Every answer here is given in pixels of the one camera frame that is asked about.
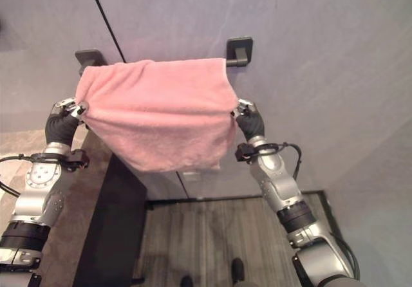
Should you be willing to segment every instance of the towel bar bracket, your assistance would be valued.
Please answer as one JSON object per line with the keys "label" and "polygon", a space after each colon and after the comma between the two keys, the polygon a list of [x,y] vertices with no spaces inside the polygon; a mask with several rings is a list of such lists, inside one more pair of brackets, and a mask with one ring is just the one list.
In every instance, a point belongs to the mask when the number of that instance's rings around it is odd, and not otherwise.
{"label": "towel bar bracket", "polygon": [[103,54],[98,50],[80,50],[75,52],[76,59],[79,61],[81,67],[79,70],[80,76],[87,66],[103,66],[107,65]]}
{"label": "towel bar bracket", "polygon": [[230,38],[226,44],[226,66],[244,67],[252,60],[251,37]]}

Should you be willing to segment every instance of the robotic arm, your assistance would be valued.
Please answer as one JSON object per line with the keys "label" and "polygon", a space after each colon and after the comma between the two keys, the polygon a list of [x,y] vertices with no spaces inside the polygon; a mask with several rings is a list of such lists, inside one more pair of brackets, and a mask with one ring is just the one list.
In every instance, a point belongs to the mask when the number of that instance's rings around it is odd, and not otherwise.
{"label": "robotic arm", "polygon": [[290,245],[297,249],[292,262],[302,286],[364,286],[327,227],[315,219],[294,177],[286,171],[278,154],[279,145],[267,142],[265,125],[255,104],[240,99],[232,115],[247,140],[247,144],[238,146],[236,158],[250,164],[263,198],[277,214]]}
{"label": "robotic arm", "polygon": [[74,98],[53,105],[43,153],[19,157],[33,165],[0,240],[0,287],[40,285],[41,276],[32,270],[39,267],[43,246],[62,212],[74,171],[87,167],[89,162],[83,150],[71,151],[73,136],[87,109],[87,103],[76,105]]}

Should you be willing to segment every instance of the striped carpet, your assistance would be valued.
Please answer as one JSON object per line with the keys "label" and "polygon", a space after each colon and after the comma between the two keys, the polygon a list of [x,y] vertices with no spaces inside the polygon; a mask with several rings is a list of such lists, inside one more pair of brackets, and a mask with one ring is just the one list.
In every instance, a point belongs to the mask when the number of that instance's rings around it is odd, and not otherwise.
{"label": "striped carpet", "polygon": [[[306,195],[327,219],[316,194]],[[195,286],[231,286],[230,263],[240,257],[246,280],[259,287],[300,287],[283,227],[261,198],[155,205],[147,212],[135,277],[144,287],[175,287],[184,275]]]}

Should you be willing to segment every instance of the pink towel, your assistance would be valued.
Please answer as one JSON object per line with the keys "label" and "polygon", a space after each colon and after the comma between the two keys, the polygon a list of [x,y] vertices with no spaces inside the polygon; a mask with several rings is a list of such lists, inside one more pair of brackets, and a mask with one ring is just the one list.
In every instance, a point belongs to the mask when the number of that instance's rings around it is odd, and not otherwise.
{"label": "pink towel", "polygon": [[232,144],[238,99],[225,59],[87,67],[76,101],[91,129],[134,168],[216,168]]}

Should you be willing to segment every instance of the person's foot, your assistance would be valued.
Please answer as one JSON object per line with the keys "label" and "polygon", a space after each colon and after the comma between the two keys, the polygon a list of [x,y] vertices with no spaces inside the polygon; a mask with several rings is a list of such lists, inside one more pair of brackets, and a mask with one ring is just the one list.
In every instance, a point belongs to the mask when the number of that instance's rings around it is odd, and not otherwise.
{"label": "person's foot", "polygon": [[232,282],[235,285],[237,282],[245,280],[245,269],[243,267],[243,261],[240,258],[232,260]]}
{"label": "person's foot", "polygon": [[189,275],[186,275],[180,281],[180,287],[193,287],[192,278]]}

